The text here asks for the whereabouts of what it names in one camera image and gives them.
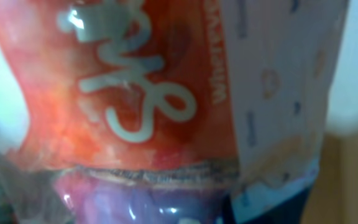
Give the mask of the Kleenex tissue multipack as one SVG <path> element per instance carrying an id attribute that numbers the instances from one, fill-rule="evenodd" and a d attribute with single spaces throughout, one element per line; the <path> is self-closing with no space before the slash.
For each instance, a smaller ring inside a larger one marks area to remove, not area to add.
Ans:
<path id="1" fill-rule="evenodd" d="M 247 223 L 319 172 L 349 3 L 0 0 L 19 223 Z"/>

